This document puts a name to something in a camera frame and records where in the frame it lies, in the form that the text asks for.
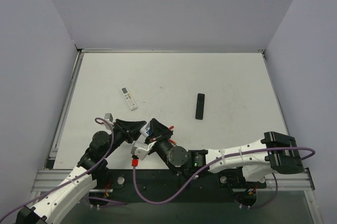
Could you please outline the white rounded remote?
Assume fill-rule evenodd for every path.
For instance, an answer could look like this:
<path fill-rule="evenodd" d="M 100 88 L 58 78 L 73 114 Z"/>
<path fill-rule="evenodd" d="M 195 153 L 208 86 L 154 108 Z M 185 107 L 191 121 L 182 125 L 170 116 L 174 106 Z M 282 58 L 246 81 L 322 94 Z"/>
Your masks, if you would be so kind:
<path fill-rule="evenodd" d="M 145 138 L 147 138 L 150 135 L 150 126 L 149 125 L 145 125 L 144 127 L 142 127 L 140 129 L 140 133 L 142 136 L 144 136 Z"/>

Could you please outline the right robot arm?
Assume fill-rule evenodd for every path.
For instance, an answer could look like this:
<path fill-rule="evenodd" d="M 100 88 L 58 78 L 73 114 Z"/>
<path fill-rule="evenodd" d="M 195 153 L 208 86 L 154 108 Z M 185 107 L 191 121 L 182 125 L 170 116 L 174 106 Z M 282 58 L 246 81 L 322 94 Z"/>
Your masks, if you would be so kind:
<path fill-rule="evenodd" d="M 304 171 L 295 138 L 265 132 L 264 137 L 250 144 L 227 149 L 186 150 L 171 141 L 173 131 L 152 119 L 145 127 L 146 144 L 177 176 L 206 176 L 229 169 L 241 169 L 247 182 L 256 182 L 266 175 L 297 174 Z"/>

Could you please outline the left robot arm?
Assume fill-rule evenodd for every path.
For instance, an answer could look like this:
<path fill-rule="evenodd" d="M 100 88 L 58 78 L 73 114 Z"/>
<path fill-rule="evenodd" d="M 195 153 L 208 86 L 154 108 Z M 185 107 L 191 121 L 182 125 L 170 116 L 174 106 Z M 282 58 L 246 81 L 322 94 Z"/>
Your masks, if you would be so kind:
<path fill-rule="evenodd" d="M 105 125 L 106 131 L 96 132 L 70 174 L 54 189 L 41 195 L 38 203 L 24 205 L 17 213 L 16 223 L 61 223 L 71 209 L 92 189 L 107 184 L 106 158 L 123 142 L 133 143 L 146 125 L 145 121 L 115 120 L 111 123 L 96 118 L 96 123 Z"/>

